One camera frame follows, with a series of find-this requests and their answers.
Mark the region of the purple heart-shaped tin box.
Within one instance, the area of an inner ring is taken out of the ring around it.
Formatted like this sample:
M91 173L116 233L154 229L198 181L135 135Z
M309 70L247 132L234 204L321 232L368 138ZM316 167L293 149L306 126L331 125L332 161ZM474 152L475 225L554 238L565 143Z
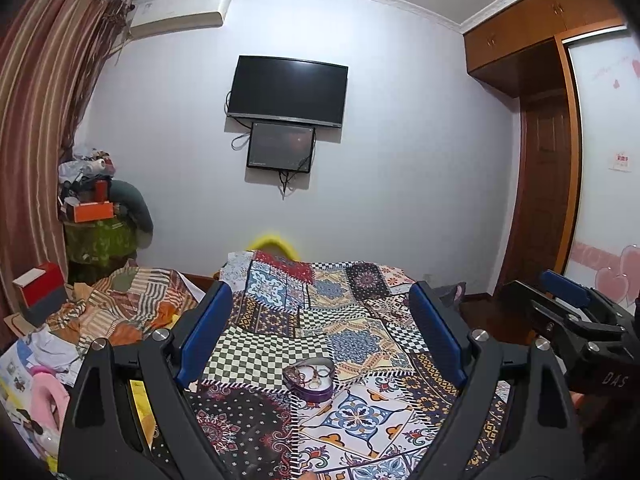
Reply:
M310 358L285 367L283 383L299 399L311 403L330 400L334 393L335 366L328 358Z

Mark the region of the dark bag on floor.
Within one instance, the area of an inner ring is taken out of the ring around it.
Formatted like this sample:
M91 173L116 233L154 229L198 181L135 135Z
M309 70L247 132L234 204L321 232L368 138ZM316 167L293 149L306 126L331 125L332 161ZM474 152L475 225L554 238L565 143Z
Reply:
M438 286L434 289L434 293L445 307L457 309L464 299L465 289L465 282L457 282L456 284Z

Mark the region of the pink cloth item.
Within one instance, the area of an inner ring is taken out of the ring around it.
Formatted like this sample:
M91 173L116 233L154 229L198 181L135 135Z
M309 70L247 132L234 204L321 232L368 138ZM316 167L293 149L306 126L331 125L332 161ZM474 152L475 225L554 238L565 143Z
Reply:
M40 427L58 436L62 432L70 394L50 370L37 366L32 373L29 415Z

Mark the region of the wooden door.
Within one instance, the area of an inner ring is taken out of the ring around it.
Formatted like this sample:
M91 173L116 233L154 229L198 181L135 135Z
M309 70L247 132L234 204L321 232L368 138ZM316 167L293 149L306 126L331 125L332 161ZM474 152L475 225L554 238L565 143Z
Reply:
M515 55L520 99L518 187L496 289L564 271L577 214L579 155L573 76L550 39Z

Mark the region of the striped orange blanket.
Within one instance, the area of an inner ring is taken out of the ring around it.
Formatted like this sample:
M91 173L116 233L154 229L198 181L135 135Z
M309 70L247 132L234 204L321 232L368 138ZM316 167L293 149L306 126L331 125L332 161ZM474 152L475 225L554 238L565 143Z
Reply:
M143 266L123 266L92 285L67 285L65 292L62 307L47 317L46 325L81 354L96 339L122 346L171 328L204 298L185 275Z

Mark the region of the red box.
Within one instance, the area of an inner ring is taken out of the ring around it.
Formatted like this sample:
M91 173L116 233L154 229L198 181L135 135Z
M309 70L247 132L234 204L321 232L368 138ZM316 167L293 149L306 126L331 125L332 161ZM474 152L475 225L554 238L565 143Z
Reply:
M35 327L46 322L67 301L63 274L53 262L31 268L14 278L13 285L23 318Z

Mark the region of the patchwork patterned bedspread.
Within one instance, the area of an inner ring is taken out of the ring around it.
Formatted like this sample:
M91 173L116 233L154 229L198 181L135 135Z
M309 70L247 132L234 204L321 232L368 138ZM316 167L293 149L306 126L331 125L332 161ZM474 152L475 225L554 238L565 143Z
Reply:
M299 262L232 252L227 326L186 389L198 426L235 479L405 479L457 389L409 310L412 279L364 261ZM299 399L285 367L335 366L330 400Z

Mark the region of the green patterned cloth stand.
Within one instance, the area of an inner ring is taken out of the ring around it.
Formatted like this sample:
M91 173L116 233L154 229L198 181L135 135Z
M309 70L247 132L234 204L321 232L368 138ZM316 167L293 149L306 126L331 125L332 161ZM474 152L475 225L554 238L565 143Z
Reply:
M70 262L106 268L137 251L134 225L124 219L65 222L66 255Z

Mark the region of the orange box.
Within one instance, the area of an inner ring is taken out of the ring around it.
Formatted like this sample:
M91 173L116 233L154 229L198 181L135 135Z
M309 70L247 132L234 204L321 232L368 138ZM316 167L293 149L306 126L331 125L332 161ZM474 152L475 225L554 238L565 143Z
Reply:
M66 214L75 223L108 220L115 215L111 202L67 204Z

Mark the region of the wooden overhead cabinet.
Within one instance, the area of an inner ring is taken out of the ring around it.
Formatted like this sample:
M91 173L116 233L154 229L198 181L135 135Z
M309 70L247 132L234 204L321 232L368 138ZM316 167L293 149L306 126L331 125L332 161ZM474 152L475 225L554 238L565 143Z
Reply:
M621 17L612 0L521 0L464 34L466 70L510 98L561 88L555 36Z

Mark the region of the striped red curtain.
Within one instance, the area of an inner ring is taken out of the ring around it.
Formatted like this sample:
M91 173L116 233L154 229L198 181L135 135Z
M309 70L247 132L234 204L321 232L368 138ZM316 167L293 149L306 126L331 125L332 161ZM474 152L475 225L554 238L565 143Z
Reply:
M58 164L69 158L130 0L10 0L1 15L1 312L12 282L66 265Z

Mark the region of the white air conditioner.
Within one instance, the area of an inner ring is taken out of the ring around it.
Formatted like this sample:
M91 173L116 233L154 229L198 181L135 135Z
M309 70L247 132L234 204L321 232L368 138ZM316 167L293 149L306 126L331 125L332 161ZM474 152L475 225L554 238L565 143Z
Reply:
M218 28L231 0L152 0L136 4L129 35L138 40L172 32Z

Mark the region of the small wall monitor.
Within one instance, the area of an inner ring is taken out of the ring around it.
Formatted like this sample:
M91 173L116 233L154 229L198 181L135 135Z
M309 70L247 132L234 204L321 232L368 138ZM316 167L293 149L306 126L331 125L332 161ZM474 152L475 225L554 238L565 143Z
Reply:
M316 130L283 122L254 122L246 166L252 169L309 174Z

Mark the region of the black wall television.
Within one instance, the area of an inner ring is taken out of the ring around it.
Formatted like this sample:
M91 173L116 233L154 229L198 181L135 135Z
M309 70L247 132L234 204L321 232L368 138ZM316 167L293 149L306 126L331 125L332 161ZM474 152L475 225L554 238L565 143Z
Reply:
M236 63L228 114L340 128L348 68L331 63L241 55Z

